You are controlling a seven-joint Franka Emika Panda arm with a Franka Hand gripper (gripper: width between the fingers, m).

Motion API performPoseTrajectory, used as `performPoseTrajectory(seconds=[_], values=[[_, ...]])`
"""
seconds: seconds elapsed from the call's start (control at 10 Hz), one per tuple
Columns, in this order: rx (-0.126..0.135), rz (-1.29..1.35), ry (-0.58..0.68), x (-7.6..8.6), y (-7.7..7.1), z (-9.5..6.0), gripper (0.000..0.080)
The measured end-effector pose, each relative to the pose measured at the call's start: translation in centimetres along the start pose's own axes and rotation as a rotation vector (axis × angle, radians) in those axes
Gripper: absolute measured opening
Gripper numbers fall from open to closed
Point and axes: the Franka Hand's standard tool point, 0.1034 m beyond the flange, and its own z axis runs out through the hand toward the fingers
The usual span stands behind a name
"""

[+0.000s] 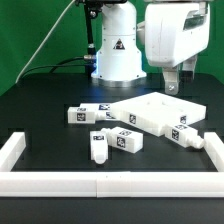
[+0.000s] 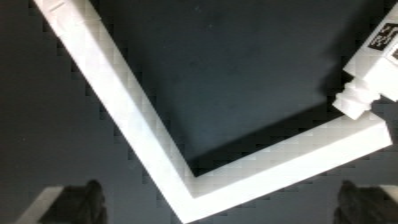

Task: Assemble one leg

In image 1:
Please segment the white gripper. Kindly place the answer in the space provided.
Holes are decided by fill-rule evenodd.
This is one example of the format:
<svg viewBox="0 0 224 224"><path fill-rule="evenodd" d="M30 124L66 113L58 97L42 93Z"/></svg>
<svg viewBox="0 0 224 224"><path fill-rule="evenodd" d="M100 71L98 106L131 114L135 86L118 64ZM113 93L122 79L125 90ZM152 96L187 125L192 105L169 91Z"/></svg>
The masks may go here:
<svg viewBox="0 0 224 224"><path fill-rule="evenodd" d="M195 29L183 30L190 11L207 14L208 21ZM178 69L183 62L181 79L193 80L197 63L194 56L207 48L210 29L210 6L197 2L151 3L145 12L145 54L148 63L163 68L165 93L178 93Z"/></svg>

